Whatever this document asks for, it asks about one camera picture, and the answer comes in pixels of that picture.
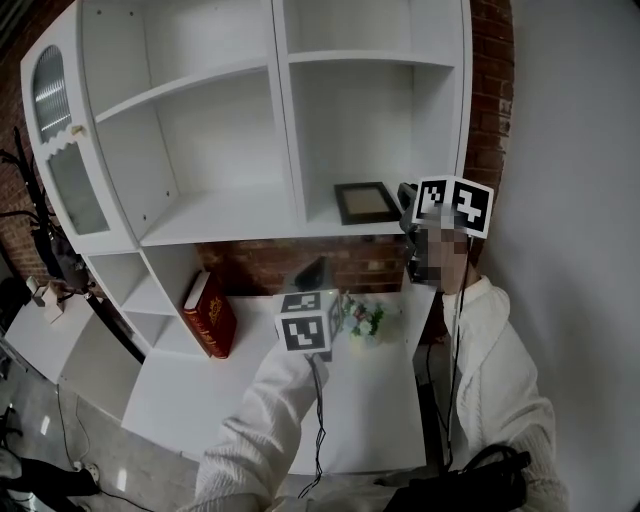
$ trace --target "brick wall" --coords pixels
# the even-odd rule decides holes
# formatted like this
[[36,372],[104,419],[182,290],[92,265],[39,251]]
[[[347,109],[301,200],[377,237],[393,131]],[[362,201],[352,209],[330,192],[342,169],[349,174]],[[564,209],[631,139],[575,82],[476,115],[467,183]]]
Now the brick wall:
[[[20,59],[44,29],[71,3],[35,0],[20,37],[0,56],[0,148],[13,150],[11,130],[26,139],[20,92]],[[513,29],[509,0],[471,0],[473,20],[473,98],[464,176],[493,187],[500,185],[510,129],[513,99]],[[0,211],[28,208],[29,198],[16,172],[0,165]],[[25,219],[0,219],[0,242],[20,273],[47,281]],[[269,294],[299,263],[327,255],[336,282],[353,292],[398,290],[402,279],[401,237],[338,237],[294,240],[250,240],[200,244],[205,266],[217,271],[233,295]],[[474,244],[474,257],[482,244]]]

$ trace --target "flower bouquet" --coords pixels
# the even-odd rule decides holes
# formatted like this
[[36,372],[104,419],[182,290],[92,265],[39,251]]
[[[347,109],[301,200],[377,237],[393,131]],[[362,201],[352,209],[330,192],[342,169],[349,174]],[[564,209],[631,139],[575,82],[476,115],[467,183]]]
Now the flower bouquet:
[[346,293],[342,299],[342,309],[344,312],[343,329],[351,329],[351,341],[361,342],[370,347],[378,345],[379,341],[376,335],[384,318],[382,306],[376,304],[374,307],[367,307]]

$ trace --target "black picture frame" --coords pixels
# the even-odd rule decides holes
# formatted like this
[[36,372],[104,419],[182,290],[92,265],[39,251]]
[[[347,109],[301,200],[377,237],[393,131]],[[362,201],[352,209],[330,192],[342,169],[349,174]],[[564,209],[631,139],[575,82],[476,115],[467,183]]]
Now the black picture frame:
[[[336,201],[338,202],[338,209],[340,210],[340,219],[343,226],[350,226],[353,224],[374,224],[377,222],[397,222],[402,217],[400,210],[393,201],[387,187],[381,181],[373,181],[367,183],[347,183],[343,185],[334,185],[336,193]],[[350,213],[345,198],[345,192],[349,190],[363,190],[374,188],[382,197],[387,211],[373,212],[373,213]]]

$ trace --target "picture frame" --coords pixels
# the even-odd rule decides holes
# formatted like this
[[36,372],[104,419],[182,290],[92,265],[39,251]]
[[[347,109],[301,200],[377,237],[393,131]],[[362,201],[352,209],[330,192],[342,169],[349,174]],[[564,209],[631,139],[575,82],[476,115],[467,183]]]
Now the picture frame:
[[398,222],[402,217],[381,181],[334,185],[343,226]]

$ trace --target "white sweater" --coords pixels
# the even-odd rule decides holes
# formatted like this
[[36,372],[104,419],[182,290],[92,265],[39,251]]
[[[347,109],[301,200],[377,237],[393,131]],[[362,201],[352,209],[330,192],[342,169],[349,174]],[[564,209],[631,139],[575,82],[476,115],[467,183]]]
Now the white sweater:
[[[454,296],[444,297],[449,331],[454,302]],[[458,417],[471,455],[494,443],[531,453],[523,511],[564,512],[568,497],[554,468],[553,408],[538,395],[536,367],[508,318],[509,297],[486,277],[465,291]],[[260,366],[238,413],[223,422],[219,443],[206,451],[195,501],[183,511],[384,510],[395,489],[371,482],[342,486],[315,500],[276,498],[300,444],[301,421],[315,399],[308,362],[276,346]]]

